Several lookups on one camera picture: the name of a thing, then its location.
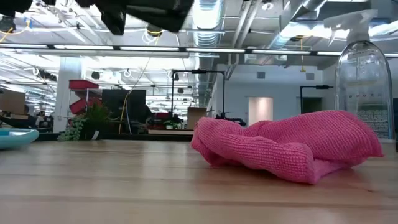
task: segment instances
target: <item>white pillar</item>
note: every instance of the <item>white pillar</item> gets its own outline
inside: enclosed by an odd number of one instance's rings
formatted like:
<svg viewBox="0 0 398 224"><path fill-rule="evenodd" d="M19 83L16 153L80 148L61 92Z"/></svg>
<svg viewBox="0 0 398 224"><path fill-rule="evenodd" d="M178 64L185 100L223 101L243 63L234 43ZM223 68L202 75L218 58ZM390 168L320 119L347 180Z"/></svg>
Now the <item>white pillar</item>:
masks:
<svg viewBox="0 0 398 224"><path fill-rule="evenodd" d="M78 97L70 93L69 80L83 78L81 58L62 57L57 81L57 102L55 103L54 133L64 131L67 125L69 105L76 102Z"/></svg>

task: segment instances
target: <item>spray bottle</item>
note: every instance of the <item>spray bottle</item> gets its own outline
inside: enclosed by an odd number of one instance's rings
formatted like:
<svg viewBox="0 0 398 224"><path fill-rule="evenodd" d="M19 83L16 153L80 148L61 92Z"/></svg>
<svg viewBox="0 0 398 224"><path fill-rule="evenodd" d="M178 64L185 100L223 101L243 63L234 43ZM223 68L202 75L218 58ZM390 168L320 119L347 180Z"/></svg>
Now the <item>spray bottle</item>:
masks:
<svg viewBox="0 0 398 224"><path fill-rule="evenodd" d="M336 109L355 114L379 139L395 140L391 73L381 50L370 42L369 22L377 10L325 19L325 27L349 30L347 46L336 66Z"/></svg>

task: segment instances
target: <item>desk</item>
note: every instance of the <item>desk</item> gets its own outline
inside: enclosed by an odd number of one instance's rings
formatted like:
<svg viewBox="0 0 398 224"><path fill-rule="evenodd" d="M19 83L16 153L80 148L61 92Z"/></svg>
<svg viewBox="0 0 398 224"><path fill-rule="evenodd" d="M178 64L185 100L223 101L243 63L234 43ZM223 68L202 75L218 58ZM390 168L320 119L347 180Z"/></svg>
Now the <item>desk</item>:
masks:
<svg viewBox="0 0 398 224"><path fill-rule="evenodd" d="M391 224L398 160L389 151L309 186L212 169L185 142L36 142L0 152L0 217L4 224Z"/></svg>

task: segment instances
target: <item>pink microfiber cloth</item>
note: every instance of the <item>pink microfiber cloth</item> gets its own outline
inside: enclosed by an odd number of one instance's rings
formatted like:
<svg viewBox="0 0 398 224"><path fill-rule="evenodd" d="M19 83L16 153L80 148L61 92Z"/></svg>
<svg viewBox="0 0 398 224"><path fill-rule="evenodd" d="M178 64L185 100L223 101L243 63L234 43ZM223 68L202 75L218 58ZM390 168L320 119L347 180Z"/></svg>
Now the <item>pink microfiber cloth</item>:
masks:
<svg viewBox="0 0 398 224"><path fill-rule="evenodd" d="M375 133L345 111L321 111L246 129L213 118L197 122L192 148L213 166L243 165L308 184L338 169L383 156Z"/></svg>

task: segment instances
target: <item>cardboard box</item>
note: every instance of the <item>cardboard box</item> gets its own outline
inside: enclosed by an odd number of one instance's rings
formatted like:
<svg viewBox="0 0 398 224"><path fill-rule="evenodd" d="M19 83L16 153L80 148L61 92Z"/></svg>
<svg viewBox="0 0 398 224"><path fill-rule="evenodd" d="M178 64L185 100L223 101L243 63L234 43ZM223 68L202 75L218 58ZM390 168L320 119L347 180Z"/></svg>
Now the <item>cardboard box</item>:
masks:
<svg viewBox="0 0 398 224"><path fill-rule="evenodd" d="M0 110L12 114L24 114L25 93L2 89L0 93Z"/></svg>
<svg viewBox="0 0 398 224"><path fill-rule="evenodd" d="M200 118L206 116L206 110L207 108L188 108L188 130L195 129L196 122L198 122Z"/></svg>

